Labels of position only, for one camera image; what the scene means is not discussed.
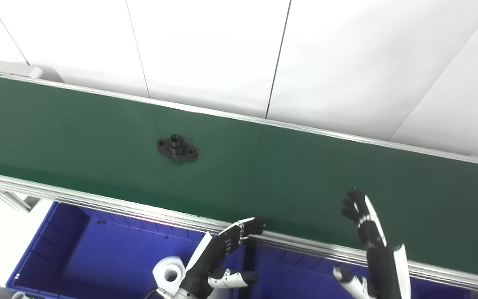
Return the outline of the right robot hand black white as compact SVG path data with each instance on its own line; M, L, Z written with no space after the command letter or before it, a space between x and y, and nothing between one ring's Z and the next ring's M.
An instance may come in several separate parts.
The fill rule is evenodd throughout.
M368 195L351 189L342 200L341 213L353 221L366 250L368 277L345 267L334 267L338 284L354 299L411 299L412 286L404 244L387 242L379 216Z

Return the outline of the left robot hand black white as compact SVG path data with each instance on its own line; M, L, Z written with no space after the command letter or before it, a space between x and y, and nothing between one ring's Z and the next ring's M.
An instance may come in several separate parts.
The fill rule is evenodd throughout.
M261 235L266 223L258 217L237 220L217 235L206 233L193 253L186 275L174 299L207 299L215 289L251 287L259 280L254 271L232 271L222 267L228 255L251 235Z

